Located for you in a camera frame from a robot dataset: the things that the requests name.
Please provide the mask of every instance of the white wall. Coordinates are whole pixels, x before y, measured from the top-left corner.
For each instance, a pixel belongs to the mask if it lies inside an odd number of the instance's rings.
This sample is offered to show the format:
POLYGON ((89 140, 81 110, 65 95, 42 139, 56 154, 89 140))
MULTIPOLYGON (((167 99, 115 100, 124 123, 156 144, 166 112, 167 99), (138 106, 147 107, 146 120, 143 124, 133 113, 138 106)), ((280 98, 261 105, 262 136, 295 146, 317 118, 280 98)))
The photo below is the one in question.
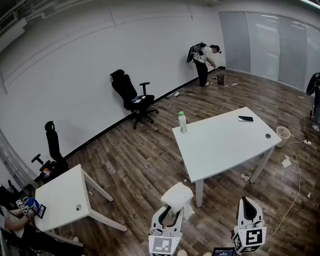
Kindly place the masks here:
MULTIPOLYGON (((26 164, 49 159, 44 125, 54 121, 66 155, 129 114, 110 74, 123 69, 138 92, 156 98, 196 78, 190 46, 223 45, 219 15, 170 1, 95 0, 34 20, 0 55, 8 95, 0 94, 0 127, 26 164)), ((224 58, 214 55, 221 66, 224 58)))

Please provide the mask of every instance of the table leg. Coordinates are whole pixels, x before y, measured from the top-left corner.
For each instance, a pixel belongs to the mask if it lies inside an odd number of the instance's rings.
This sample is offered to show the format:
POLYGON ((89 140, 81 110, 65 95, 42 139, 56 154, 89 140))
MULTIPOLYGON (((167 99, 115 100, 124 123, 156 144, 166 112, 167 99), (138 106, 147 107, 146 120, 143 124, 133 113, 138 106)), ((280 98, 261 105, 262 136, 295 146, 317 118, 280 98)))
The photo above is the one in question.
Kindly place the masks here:
POLYGON ((185 165, 185 162, 183 162, 183 166, 184 166, 184 171, 185 171, 185 174, 186 174, 186 175, 189 175, 189 174, 188 174, 188 170, 187 170, 187 167, 186 167, 186 165, 185 165))
POLYGON ((257 169, 255 169, 251 179, 250 179, 250 183, 254 183, 256 181, 256 179, 258 178, 259 174, 261 173, 261 171, 263 170, 263 168, 265 167, 266 163, 268 162, 272 152, 274 151, 274 146, 272 148, 270 148, 269 150, 267 150, 266 152, 264 152, 263 154, 263 158, 260 160, 259 166, 257 167, 257 169))
POLYGON ((60 236, 58 234, 56 234, 54 231, 47 231, 45 232, 48 236, 54 238, 54 239, 58 239, 62 242, 65 242, 65 243, 68 243, 68 244, 71 244, 71 245, 74 245, 74 246, 79 246, 79 247, 84 247, 84 244, 82 242, 76 242, 76 241, 73 241, 73 240, 70 240, 70 239, 67 239, 63 236, 60 236))
POLYGON ((115 222, 114 220, 112 219, 109 219, 107 218, 106 216, 103 216, 102 214, 100 214, 99 212, 91 209, 90 210, 90 213, 89 213, 89 216, 99 222, 102 222, 104 224, 106 224, 107 226, 110 226, 110 227, 113 227, 117 230, 121 230, 121 231, 127 231, 128 228, 124 225, 121 225, 120 223, 118 222, 115 222))
POLYGON ((97 190, 101 195, 103 195, 106 199, 108 199, 110 202, 112 202, 114 199, 111 195, 109 195, 106 191, 103 190, 102 187, 100 187, 85 171, 83 171, 84 179, 94 187, 95 190, 97 190))
POLYGON ((202 197, 204 195, 204 180, 198 180, 195 182, 195 201, 196 207, 202 206, 202 197))

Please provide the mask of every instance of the shoe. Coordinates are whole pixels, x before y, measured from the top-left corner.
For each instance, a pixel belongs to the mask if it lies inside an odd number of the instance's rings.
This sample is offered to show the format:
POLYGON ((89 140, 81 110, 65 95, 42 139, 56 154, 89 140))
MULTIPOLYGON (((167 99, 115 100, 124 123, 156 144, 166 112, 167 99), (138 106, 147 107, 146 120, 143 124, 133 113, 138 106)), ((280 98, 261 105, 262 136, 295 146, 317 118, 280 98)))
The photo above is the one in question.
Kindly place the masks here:
POLYGON ((312 125, 312 128, 318 133, 320 132, 319 126, 318 125, 312 125))
POLYGON ((176 256, 188 256, 188 254, 185 250, 179 250, 176 256))

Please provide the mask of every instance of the device screen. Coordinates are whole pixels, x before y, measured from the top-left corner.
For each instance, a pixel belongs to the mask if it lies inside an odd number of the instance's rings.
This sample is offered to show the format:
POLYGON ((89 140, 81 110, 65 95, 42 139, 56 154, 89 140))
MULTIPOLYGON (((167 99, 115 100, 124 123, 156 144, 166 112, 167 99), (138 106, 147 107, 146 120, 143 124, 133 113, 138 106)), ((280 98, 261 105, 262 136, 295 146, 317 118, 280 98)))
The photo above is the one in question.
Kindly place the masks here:
POLYGON ((239 121, 242 121, 242 122, 253 122, 254 119, 251 116, 239 115, 239 121))
POLYGON ((212 256, 234 256, 234 248, 215 248, 212 256))

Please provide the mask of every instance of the water bottle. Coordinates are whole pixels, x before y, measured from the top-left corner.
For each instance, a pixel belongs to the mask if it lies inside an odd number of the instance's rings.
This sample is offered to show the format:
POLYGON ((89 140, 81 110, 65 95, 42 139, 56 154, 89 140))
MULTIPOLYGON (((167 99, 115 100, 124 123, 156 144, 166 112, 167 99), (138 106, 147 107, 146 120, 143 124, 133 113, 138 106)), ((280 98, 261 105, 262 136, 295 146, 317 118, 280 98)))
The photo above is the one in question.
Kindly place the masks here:
POLYGON ((178 119, 180 124, 180 131, 185 133, 187 131, 187 119, 183 111, 179 112, 178 119))

